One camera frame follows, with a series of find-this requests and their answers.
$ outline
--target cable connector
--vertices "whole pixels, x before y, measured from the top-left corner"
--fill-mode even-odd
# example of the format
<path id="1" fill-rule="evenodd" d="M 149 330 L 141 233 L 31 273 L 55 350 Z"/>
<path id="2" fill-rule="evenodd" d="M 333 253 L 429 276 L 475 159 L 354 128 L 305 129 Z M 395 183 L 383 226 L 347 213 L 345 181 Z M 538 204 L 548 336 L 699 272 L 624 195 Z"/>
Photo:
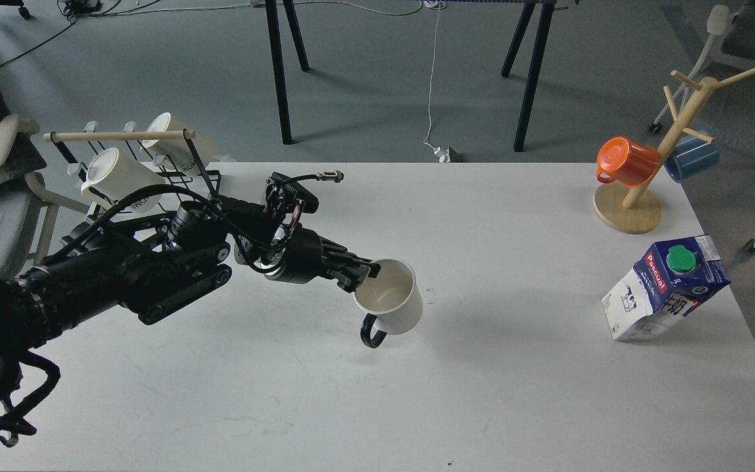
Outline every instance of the cable connector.
<path id="1" fill-rule="evenodd" d="M 334 170 L 333 172 L 318 172 L 317 173 L 317 180 L 333 180 L 335 183 L 342 182 L 342 178 L 344 175 L 339 170 Z"/>

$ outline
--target white table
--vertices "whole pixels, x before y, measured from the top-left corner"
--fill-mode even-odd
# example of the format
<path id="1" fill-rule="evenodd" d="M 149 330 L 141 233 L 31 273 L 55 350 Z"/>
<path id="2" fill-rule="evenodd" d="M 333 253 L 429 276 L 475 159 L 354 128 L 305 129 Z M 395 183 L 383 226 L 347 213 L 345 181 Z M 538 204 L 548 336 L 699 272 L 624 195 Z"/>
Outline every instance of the white table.
<path id="1" fill-rule="evenodd" d="M 368 349 L 332 281 L 236 265 L 155 326 L 116 308 L 42 347 L 62 380 L 0 470 L 755 471 L 755 344 L 730 290 L 640 344 L 612 341 L 600 305 L 651 242 L 701 233 L 664 174 L 663 223 L 635 236 L 596 217 L 588 164 L 220 168 L 252 201 L 273 170 L 343 170 L 308 183 L 302 222 L 410 262 L 419 326 Z"/>

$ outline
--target black table leg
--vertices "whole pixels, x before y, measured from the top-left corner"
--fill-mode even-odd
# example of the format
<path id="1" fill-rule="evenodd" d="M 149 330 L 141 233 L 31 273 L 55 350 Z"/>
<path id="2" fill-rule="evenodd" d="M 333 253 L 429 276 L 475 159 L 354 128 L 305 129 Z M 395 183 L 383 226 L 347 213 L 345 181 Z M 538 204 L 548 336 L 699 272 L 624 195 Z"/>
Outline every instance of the black table leg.
<path id="1" fill-rule="evenodd" d="M 530 24 L 532 19 L 532 12 L 534 11 L 534 3 L 524 3 L 524 10 L 520 12 L 520 19 L 518 20 L 518 27 L 514 31 L 512 36 L 512 45 L 509 46 L 509 53 L 506 54 L 506 62 L 503 62 L 503 69 L 500 69 L 501 77 L 508 77 L 512 73 L 512 66 L 514 65 L 514 58 L 518 56 L 518 50 L 520 49 L 520 43 L 524 40 L 526 28 Z"/>
<path id="2" fill-rule="evenodd" d="M 311 66 L 308 65 L 308 54 L 305 53 L 305 43 L 302 42 L 299 19 L 296 18 L 296 9 L 293 7 L 293 0 L 282 0 L 282 3 L 284 3 L 284 13 L 287 14 L 287 23 L 290 24 L 290 34 L 293 36 L 294 44 L 296 44 L 299 66 L 302 68 L 302 72 L 311 71 Z"/>
<path id="3" fill-rule="evenodd" d="M 547 36 L 549 36 L 549 24 L 552 23 L 552 12 L 554 11 L 554 3 L 544 3 L 540 9 L 540 24 L 537 25 L 537 36 L 535 37 L 535 45 L 532 50 L 530 72 L 526 78 L 524 103 L 520 107 L 518 132 L 516 132 L 514 137 L 514 152 L 522 152 L 522 150 L 524 150 L 526 131 L 530 126 L 532 104 L 534 102 L 535 90 L 537 89 L 537 78 L 540 77 L 540 65 L 543 62 L 543 51 L 546 49 L 546 39 Z"/>
<path id="4" fill-rule="evenodd" d="M 293 144 L 290 134 L 290 110 L 287 107 L 287 86 L 284 84 L 284 60 L 281 56 L 281 33 L 279 32 L 279 12 L 276 2 L 267 0 L 264 9 L 267 10 L 267 30 L 270 36 L 270 52 L 273 55 L 273 76 L 275 77 L 275 94 L 279 104 L 279 123 L 281 124 L 281 140 L 285 144 Z"/>

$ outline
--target white mug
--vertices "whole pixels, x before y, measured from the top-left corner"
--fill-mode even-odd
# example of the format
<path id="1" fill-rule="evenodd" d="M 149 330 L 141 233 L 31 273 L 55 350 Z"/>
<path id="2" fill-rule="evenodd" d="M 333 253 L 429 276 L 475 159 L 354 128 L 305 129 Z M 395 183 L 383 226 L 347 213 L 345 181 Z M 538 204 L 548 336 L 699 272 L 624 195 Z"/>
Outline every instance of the white mug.
<path id="1" fill-rule="evenodd" d="M 109 209 L 119 200 L 134 191 L 155 184 L 164 184 L 165 180 L 140 162 L 117 147 L 109 147 L 92 159 L 87 168 L 87 181 L 81 185 L 81 195 L 98 205 Z M 105 200 L 90 189 L 106 195 Z M 147 212 L 158 203 L 160 195 L 143 198 L 128 206 L 133 212 Z"/>
<path id="2" fill-rule="evenodd" d="M 380 272 L 366 278 L 354 292 L 354 302 L 366 313 L 360 338 L 369 347 L 380 345 L 386 334 L 403 334 L 414 328 L 423 313 L 423 300 L 416 285 L 416 273 L 406 262 L 375 260 Z M 372 337 L 372 325 L 378 329 Z"/>
<path id="3" fill-rule="evenodd" d="M 147 127 L 147 131 L 182 131 L 183 129 L 192 129 L 177 119 L 173 114 L 166 111 L 160 116 L 156 117 L 150 126 Z M 206 168 L 218 152 L 218 147 L 215 146 L 212 141 L 204 137 L 200 132 L 197 132 L 197 137 L 192 140 L 195 149 L 197 149 L 200 160 L 203 163 L 203 168 Z M 186 176 L 200 176 L 202 170 L 197 168 L 197 164 L 194 161 L 194 156 L 191 154 L 191 150 L 188 149 L 188 144 L 185 140 L 145 140 L 142 141 L 142 146 L 153 157 L 156 155 L 167 155 L 170 159 L 165 159 L 166 167 L 179 170 Z"/>

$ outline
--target mug handle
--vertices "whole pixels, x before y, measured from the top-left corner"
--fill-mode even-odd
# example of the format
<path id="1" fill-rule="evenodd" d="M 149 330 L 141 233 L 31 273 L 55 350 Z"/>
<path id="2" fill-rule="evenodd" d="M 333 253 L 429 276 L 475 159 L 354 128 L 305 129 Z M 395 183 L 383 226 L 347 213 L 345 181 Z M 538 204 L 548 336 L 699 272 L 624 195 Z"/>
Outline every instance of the mug handle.
<path id="1" fill-rule="evenodd" d="M 599 182 L 602 182 L 603 184 L 609 184 L 609 183 L 614 182 L 614 180 L 616 180 L 616 178 L 613 176 L 606 176 L 606 177 L 603 176 L 602 174 L 604 173 L 605 173 L 604 170 L 596 169 L 596 179 L 599 180 Z"/>
<path id="2" fill-rule="evenodd" d="M 375 332 L 374 338 L 372 337 L 372 326 L 375 325 L 376 319 L 378 319 L 378 317 L 371 313 L 366 313 L 366 317 L 363 319 L 363 324 L 360 325 L 360 340 L 372 349 L 380 346 L 380 343 L 383 343 L 383 339 L 386 338 L 386 332 L 383 332 L 380 329 Z"/>

